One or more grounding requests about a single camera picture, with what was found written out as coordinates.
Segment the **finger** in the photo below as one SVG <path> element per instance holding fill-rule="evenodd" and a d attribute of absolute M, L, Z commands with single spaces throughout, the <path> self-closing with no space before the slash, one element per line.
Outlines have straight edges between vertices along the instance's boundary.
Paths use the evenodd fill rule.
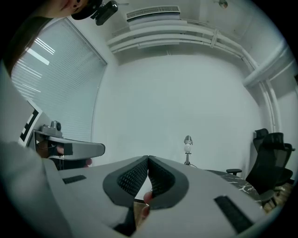
<path fill-rule="evenodd" d="M 147 193 L 145 193 L 145 195 L 144 195 L 144 202 L 145 202 L 146 204 L 149 204 L 149 202 L 150 202 L 152 199 L 153 199 L 153 197 L 152 197 L 152 192 L 147 192 Z"/>
<path fill-rule="evenodd" d="M 57 145 L 57 152 L 59 154 L 64 154 L 64 148 L 61 145 Z"/>
<path fill-rule="evenodd" d="M 142 218 L 146 218 L 150 213 L 150 207 L 146 206 L 142 209 Z"/>
<path fill-rule="evenodd" d="M 87 164 L 87 165 L 92 165 L 92 159 L 87 159 L 87 160 L 86 160 L 86 164 Z"/>

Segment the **ceiling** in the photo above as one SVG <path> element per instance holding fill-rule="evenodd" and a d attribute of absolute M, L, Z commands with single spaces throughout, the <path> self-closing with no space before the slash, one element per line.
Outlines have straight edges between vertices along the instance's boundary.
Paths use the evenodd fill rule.
<path fill-rule="evenodd" d="M 255 6 L 249 0 L 227 0 L 228 7 L 222 9 L 218 0 L 116 0 L 119 10 L 110 19 L 113 31 L 128 26 L 125 15 L 127 12 L 161 5 L 178 5 L 181 19 L 200 21 L 215 26 L 222 33 L 241 39 L 250 25 Z"/>

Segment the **table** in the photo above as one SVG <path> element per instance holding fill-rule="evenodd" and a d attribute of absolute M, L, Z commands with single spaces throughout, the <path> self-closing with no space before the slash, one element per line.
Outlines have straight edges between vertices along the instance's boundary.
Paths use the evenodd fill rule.
<path fill-rule="evenodd" d="M 249 195 L 252 199 L 255 200 L 257 203 L 261 203 L 260 196 L 256 189 L 246 180 L 243 178 L 239 178 L 236 175 L 225 173 L 221 171 L 216 170 L 207 170 L 211 173 L 214 173 L 220 177 L 222 177 L 224 180 L 229 182 L 230 184 L 233 184 L 237 189 L 241 190 L 242 192 L 245 192 L 247 195 Z"/>

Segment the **window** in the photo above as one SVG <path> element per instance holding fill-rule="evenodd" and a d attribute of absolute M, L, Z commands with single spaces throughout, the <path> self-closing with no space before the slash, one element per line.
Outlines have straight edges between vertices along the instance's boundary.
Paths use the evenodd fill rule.
<path fill-rule="evenodd" d="M 91 141 L 93 110 L 107 63 L 66 18 L 45 28 L 17 62 L 19 92 L 51 120 L 63 137 Z"/>

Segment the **black mesh chair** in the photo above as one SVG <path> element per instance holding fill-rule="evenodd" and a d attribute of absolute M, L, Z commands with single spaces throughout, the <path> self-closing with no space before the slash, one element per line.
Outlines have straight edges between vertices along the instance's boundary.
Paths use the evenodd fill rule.
<path fill-rule="evenodd" d="M 256 138 L 253 139 L 253 144 L 256 148 L 256 151 L 258 152 L 260 145 L 262 144 L 265 136 L 269 134 L 269 132 L 266 128 L 256 130 L 255 132 L 256 132 Z M 285 146 L 288 148 L 291 147 L 290 144 L 285 144 Z M 292 175 L 293 175 L 293 171 L 284 168 L 282 175 L 279 177 L 278 181 L 276 182 L 276 186 L 284 185 L 292 177 Z"/>
<path fill-rule="evenodd" d="M 253 185 L 260 194 L 262 204 L 271 199 L 276 205 L 273 197 L 274 188 L 292 152 L 292 146 L 284 144 L 283 136 L 282 133 L 270 133 L 264 137 L 258 147 L 257 160 L 246 178 L 246 181 Z M 227 173 L 234 175 L 238 172 L 242 170 L 227 170 Z"/>

